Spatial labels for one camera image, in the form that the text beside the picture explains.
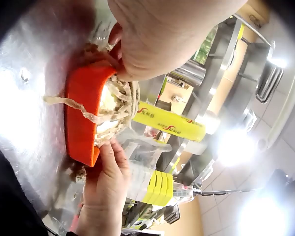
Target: person's arm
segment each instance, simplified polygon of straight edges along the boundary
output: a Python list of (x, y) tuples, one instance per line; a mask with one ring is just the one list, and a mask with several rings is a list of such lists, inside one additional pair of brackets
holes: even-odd
[(121, 232), (121, 215), (130, 181), (128, 160), (114, 139), (99, 150), (95, 166), (86, 169), (78, 236), (119, 236)]
[(210, 30), (238, 11), (247, 0), (108, 0), (120, 25), (109, 43), (124, 66), (120, 80), (145, 80), (182, 66)]

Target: bright light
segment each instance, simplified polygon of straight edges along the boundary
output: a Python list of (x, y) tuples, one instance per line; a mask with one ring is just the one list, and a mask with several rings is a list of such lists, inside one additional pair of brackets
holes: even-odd
[(202, 117), (197, 115), (195, 122), (203, 124), (206, 127), (206, 133), (212, 135), (219, 127), (221, 121), (212, 111), (206, 111)]
[(286, 67), (286, 61), (281, 58), (270, 58), (269, 62), (281, 68)]
[(255, 145), (245, 130), (226, 132), (221, 139), (218, 158), (225, 166), (234, 166), (249, 161), (255, 152)]
[(283, 212), (270, 198), (251, 201), (240, 218), (242, 236), (283, 236), (286, 225)]
[(216, 89), (211, 88), (209, 93), (210, 93), (211, 95), (214, 95), (214, 94), (216, 93)]

